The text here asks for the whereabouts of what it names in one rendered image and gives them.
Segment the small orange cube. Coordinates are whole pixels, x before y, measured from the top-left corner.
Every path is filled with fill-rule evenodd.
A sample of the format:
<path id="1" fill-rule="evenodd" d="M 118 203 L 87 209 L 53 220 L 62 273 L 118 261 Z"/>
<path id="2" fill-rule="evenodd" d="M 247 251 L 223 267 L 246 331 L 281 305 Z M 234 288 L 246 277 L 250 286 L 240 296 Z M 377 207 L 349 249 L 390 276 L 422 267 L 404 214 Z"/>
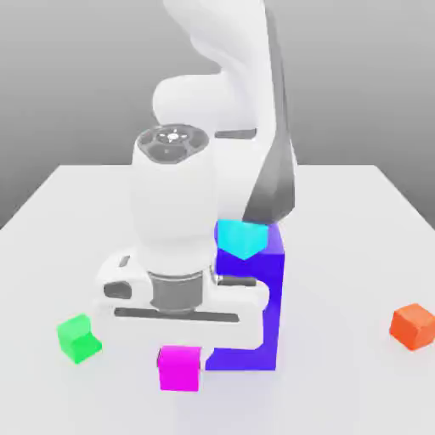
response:
<path id="1" fill-rule="evenodd" d="M 389 333 L 410 351 L 435 340 L 435 315 L 417 303 L 394 311 Z"/>

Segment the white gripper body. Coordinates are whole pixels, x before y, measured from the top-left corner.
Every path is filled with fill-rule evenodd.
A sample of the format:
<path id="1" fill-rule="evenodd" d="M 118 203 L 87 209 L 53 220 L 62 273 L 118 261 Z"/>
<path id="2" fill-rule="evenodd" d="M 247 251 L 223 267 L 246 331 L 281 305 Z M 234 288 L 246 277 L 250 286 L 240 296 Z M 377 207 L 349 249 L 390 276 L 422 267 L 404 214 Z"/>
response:
<path id="1" fill-rule="evenodd" d="M 129 299 L 102 294 L 93 300 L 93 325 L 101 335 L 144 338 L 155 345 L 256 349 L 263 344 L 263 310 L 268 305 L 265 284 L 211 284 L 203 303 L 190 313 L 165 314 L 150 305 L 150 294 Z"/>

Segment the large blue box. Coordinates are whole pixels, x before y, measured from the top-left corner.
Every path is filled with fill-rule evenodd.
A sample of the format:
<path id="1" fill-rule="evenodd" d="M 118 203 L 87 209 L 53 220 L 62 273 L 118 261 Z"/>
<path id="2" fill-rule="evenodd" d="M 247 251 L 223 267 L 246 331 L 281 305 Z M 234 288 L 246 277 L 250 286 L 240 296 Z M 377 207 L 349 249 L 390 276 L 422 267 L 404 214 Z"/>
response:
<path id="1" fill-rule="evenodd" d="M 207 371 L 274 371 L 280 333 L 280 313 L 285 269 L 285 249 L 278 225 L 268 226 L 267 245 L 247 259 L 226 247 L 217 249 L 217 272 L 250 276 L 269 288 L 268 306 L 263 310 L 263 344 L 255 350 L 217 348 L 206 361 Z"/>

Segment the small cyan cube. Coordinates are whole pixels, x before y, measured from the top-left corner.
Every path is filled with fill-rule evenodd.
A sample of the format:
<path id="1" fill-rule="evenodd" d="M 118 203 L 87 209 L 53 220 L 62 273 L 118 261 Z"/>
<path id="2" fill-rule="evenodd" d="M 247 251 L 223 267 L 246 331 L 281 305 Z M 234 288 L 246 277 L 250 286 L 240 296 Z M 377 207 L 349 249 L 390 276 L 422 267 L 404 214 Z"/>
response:
<path id="1" fill-rule="evenodd" d="M 217 222 L 217 247 L 246 260 L 267 247 L 268 225 L 236 220 Z"/>

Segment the small green cube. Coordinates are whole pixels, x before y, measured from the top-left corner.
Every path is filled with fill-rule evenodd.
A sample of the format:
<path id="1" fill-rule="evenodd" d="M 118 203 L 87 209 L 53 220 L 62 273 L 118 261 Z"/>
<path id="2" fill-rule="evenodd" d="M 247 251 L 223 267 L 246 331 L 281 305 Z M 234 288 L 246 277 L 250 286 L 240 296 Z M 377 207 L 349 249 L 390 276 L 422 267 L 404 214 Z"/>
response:
<path id="1" fill-rule="evenodd" d="M 59 345 L 75 364 L 92 357 L 102 350 L 102 342 L 91 329 L 91 320 L 86 314 L 79 314 L 57 326 Z"/>

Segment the small magenta cube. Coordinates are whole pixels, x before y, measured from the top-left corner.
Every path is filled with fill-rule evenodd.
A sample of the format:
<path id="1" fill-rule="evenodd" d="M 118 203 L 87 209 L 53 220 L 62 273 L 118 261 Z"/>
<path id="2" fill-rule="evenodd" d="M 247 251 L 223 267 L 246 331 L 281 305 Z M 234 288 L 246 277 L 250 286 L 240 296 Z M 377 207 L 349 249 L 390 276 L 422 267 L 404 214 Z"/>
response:
<path id="1" fill-rule="evenodd" d="M 163 346 L 157 357 L 162 391 L 198 392 L 201 372 L 201 348 Z"/>

